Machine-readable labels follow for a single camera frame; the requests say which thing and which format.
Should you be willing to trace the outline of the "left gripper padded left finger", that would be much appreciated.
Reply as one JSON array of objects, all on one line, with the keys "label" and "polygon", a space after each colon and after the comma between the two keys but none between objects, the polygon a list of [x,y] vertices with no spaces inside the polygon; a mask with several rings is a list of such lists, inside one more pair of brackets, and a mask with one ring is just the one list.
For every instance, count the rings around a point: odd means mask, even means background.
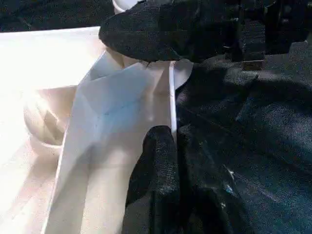
[{"label": "left gripper padded left finger", "polygon": [[123,233],[180,233],[179,203],[176,145],[168,126],[155,126],[143,140],[129,179]]}]

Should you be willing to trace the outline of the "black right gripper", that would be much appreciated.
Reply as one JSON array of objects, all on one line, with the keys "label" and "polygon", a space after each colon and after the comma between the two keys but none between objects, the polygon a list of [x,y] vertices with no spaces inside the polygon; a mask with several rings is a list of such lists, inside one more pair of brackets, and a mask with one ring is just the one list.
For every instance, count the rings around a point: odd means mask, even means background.
[{"label": "black right gripper", "polygon": [[312,32],[310,0],[242,0],[241,53],[244,61],[286,54]]}]

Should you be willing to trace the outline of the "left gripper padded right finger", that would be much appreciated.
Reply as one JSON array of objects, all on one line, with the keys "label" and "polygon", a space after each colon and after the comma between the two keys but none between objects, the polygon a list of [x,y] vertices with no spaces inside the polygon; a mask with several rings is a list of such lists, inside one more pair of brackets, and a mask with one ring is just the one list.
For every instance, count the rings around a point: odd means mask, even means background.
[{"label": "left gripper padded right finger", "polygon": [[194,126],[179,129],[179,159],[185,232],[246,233],[246,210],[234,178]]}]

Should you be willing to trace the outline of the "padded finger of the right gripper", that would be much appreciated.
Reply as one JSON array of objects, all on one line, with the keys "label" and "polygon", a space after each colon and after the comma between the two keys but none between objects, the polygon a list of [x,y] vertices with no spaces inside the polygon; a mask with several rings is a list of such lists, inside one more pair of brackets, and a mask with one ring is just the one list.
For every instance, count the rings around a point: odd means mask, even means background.
[{"label": "padded finger of the right gripper", "polygon": [[237,42],[237,0],[142,0],[106,19],[99,39],[112,50],[146,62],[201,62]]}]

